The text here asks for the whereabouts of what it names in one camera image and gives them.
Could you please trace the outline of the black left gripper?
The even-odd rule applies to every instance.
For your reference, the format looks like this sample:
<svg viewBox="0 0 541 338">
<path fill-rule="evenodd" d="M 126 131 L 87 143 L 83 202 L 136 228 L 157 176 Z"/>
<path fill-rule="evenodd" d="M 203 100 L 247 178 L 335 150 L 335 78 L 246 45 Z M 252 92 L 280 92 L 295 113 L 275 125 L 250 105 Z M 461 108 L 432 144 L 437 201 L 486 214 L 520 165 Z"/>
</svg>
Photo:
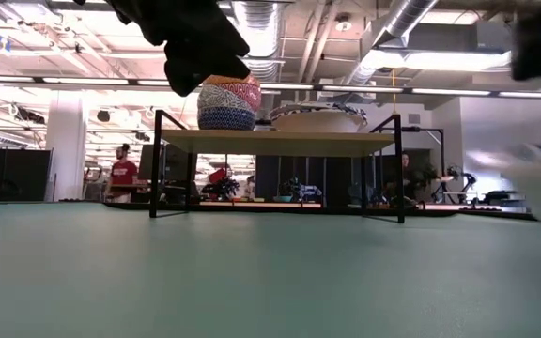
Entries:
<svg viewBox="0 0 541 338">
<path fill-rule="evenodd" d="M 136 23 L 153 45 L 164 41 L 164 74 L 181 97 L 209 76 L 244 79 L 250 47 L 215 0 L 105 0 L 124 24 Z M 224 52 L 205 53 L 218 48 Z"/>
</svg>

